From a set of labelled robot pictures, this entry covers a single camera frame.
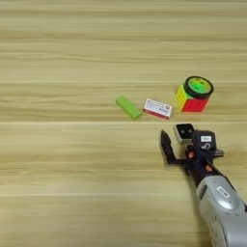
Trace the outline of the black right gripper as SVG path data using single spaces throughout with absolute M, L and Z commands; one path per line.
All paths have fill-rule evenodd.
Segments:
M 167 132 L 160 132 L 160 148 L 163 157 L 168 165 L 183 165 L 185 163 L 185 171 L 194 179 L 196 185 L 210 176 L 222 176 L 222 173 L 213 165 L 213 159 L 223 157 L 224 151 L 196 151 L 193 146 L 178 147 L 178 156 L 175 156 L 171 139 Z

